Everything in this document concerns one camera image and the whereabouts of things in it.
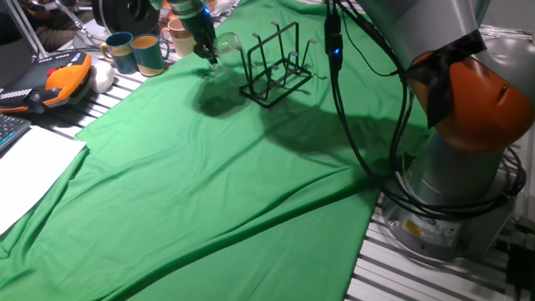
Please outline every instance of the white paper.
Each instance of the white paper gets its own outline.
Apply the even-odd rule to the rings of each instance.
[[[0,235],[39,202],[84,146],[32,127],[0,158]]]

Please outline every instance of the table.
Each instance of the table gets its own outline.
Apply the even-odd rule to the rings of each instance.
[[[314,3],[314,0],[302,0]],[[64,48],[72,48],[73,43]],[[94,63],[103,61],[98,51],[89,52]],[[68,138],[73,138],[85,126],[97,120],[109,109],[140,87],[146,80],[138,74],[117,74],[113,86],[103,94],[90,94],[76,105],[66,105],[44,115],[30,115],[39,126]],[[519,150],[526,166],[532,162],[533,130],[514,147]],[[529,210],[530,186],[519,197],[517,214]],[[528,300],[530,293],[519,291],[506,283],[508,255],[492,248],[485,258],[477,261],[459,258],[445,263],[423,258],[401,246],[390,234],[381,216],[378,201],[363,247],[346,295],[347,300]],[[523,243],[535,249],[533,236],[515,233],[500,237],[507,242]]]

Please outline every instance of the glass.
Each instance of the glass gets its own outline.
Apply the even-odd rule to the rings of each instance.
[[[211,66],[217,73],[225,74],[234,87],[247,84],[246,72],[242,62],[242,43],[235,33],[224,33],[215,41],[214,49],[218,63]],[[256,66],[252,66],[253,76],[257,74]]]

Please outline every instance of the black wire rack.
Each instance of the black wire rack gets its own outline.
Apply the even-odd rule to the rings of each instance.
[[[258,40],[258,44],[249,49],[247,58],[245,53],[243,53],[243,49],[240,49],[243,68],[247,78],[247,84],[240,87],[240,93],[265,109],[273,107],[282,99],[293,93],[293,91],[306,84],[313,77],[312,73],[304,68],[304,64],[307,58],[308,47],[310,44],[316,44],[316,41],[313,39],[307,42],[303,61],[299,63],[299,24],[297,22],[292,22],[282,29],[276,22],[272,22],[272,25],[277,28],[277,32],[269,38],[262,40],[258,34],[252,34],[252,36]],[[292,28],[295,28],[295,45],[293,51],[286,54],[284,52],[283,38],[281,35],[290,31]],[[278,40],[281,58],[275,64],[268,66],[264,46],[275,40]],[[257,51],[260,51],[260,54],[262,55],[261,67],[263,67],[263,71],[254,75],[251,57],[253,53]],[[273,71],[279,71],[280,69],[283,70],[284,73],[283,75],[278,75],[278,78],[276,78]],[[284,93],[274,93],[275,89],[284,90]]]

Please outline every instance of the green tablecloth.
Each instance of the green tablecloth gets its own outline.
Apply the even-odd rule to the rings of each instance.
[[[342,299],[379,193],[335,114],[323,15],[289,0],[244,0],[217,30],[249,49],[252,32],[274,33],[271,21],[298,21],[301,51],[318,41],[307,60],[313,79],[271,110],[191,55],[84,129],[88,150],[0,237],[0,300]],[[380,72],[393,70],[349,30]],[[266,52],[274,62],[278,44]],[[344,55],[349,124],[386,176],[399,80],[372,74],[349,45]],[[408,151],[425,138],[418,109]]]

